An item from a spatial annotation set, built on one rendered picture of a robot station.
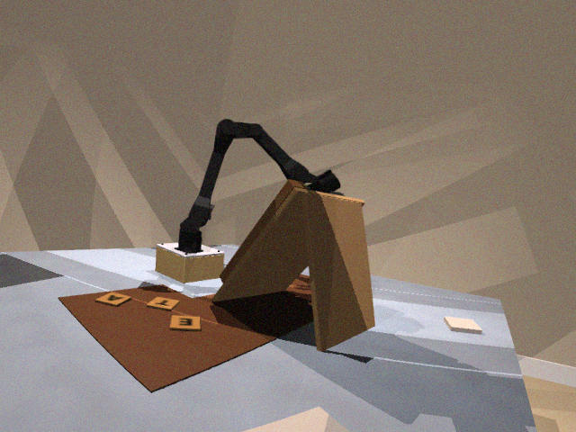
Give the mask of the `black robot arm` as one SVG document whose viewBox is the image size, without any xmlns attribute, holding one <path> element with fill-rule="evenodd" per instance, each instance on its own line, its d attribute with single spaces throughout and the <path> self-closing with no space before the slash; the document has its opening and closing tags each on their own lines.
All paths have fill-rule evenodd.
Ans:
<svg viewBox="0 0 576 432">
<path fill-rule="evenodd" d="M 200 194 L 190 210 L 187 219 L 180 224 L 178 247 L 175 249 L 185 253 L 200 253 L 202 250 L 202 233 L 199 229 L 212 218 L 214 204 L 211 204 L 212 193 L 221 170 L 225 154 L 234 139 L 252 138 L 282 169 L 288 179 L 301 181 L 307 184 L 308 190 L 344 196 L 334 192 L 340 188 L 340 182 L 327 170 L 321 175 L 309 172 L 306 166 L 289 157 L 284 150 L 273 141 L 269 134 L 258 123 L 234 122 L 222 120 L 216 127 L 214 149 L 206 171 Z M 315 190 L 316 189 L 316 190 Z"/>
</svg>

